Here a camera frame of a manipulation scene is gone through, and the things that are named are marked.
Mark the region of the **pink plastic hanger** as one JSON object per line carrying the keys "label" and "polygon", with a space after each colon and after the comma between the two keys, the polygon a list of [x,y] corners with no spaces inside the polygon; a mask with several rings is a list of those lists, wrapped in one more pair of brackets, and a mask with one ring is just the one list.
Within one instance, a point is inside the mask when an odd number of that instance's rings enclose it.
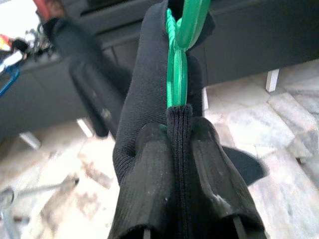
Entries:
{"label": "pink plastic hanger", "polygon": [[40,16],[48,21],[56,17],[64,17],[65,10],[61,0],[33,0]]}

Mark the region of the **black TV cabinet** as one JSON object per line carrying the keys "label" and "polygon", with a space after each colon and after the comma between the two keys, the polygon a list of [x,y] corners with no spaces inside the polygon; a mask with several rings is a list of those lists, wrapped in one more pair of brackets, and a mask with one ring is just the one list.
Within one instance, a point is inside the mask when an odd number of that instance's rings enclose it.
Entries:
{"label": "black TV cabinet", "polygon": [[[143,17],[162,0],[64,0],[69,16],[131,72]],[[205,86],[319,59],[319,0],[212,0],[213,33],[192,49]],[[30,57],[0,96],[0,141],[86,117],[57,52]]]}

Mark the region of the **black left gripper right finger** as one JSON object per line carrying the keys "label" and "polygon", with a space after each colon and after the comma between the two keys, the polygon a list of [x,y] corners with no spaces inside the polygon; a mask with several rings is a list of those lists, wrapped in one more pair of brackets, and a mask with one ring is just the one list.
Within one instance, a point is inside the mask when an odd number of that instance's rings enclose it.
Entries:
{"label": "black left gripper right finger", "polygon": [[220,144],[205,118],[192,126],[192,157],[204,194],[205,239],[267,239],[265,227],[248,186],[266,176],[253,156]]}

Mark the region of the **black knit garment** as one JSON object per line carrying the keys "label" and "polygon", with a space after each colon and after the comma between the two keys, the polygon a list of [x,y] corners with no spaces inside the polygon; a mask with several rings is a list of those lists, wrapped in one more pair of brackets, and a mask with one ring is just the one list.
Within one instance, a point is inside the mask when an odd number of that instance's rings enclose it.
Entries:
{"label": "black knit garment", "polygon": [[133,166],[139,132],[149,123],[166,127],[173,162],[173,239],[205,239],[207,213],[192,157],[192,126],[200,111],[191,105],[167,108],[168,34],[166,10],[178,16],[183,0],[163,0],[151,6],[141,27],[138,55],[119,123],[113,163],[119,186]]}

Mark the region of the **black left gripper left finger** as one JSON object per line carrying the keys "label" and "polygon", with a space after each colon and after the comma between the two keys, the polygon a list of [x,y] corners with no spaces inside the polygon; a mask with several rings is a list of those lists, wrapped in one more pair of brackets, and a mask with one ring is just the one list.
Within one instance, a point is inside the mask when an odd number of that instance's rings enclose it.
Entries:
{"label": "black left gripper left finger", "polygon": [[108,239],[173,239],[173,162],[166,127],[145,125],[123,179]]}

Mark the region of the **silver clothes rack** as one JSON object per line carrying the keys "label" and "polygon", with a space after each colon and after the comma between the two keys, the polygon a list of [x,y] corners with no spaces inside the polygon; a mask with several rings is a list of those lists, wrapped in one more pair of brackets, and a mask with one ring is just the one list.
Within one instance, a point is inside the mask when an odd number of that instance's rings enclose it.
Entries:
{"label": "silver clothes rack", "polygon": [[20,191],[15,191],[12,187],[7,187],[0,191],[0,219],[3,220],[4,228],[9,239],[21,239],[21,232],[15,225],[14,216],[12,215],[12,206],[16,201],[56,189],[71,189],[77,186],[79,181],[80,179],[78,177],[73,177],[59,184],[44,185]]}

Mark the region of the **green plastic hanger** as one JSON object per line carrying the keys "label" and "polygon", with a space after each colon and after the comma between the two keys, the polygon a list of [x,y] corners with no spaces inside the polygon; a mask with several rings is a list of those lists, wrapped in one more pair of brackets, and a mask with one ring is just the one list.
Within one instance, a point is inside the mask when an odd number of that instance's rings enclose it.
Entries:
{"label": "green plastic hanger", "polygon": [[211,0],[184,0],[181,18],[176,20],[172,10],[166,10],[168,57],[166,79],[167,108],[180,107],[187,100],[186,52],[197,42],[203,29]]}

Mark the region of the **blue plastic hanger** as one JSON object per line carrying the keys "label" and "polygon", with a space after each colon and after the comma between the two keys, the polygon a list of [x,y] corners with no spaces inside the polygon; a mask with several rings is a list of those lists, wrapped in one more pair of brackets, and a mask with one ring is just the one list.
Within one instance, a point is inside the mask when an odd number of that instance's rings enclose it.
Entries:
{"label": "blue plastic hanger", "polygon": [[18,67],[6,67],[1,74],[9,75],[9,80],[0,89],[0,97],[2,97],[18,79],[20,75],[20,70]]}

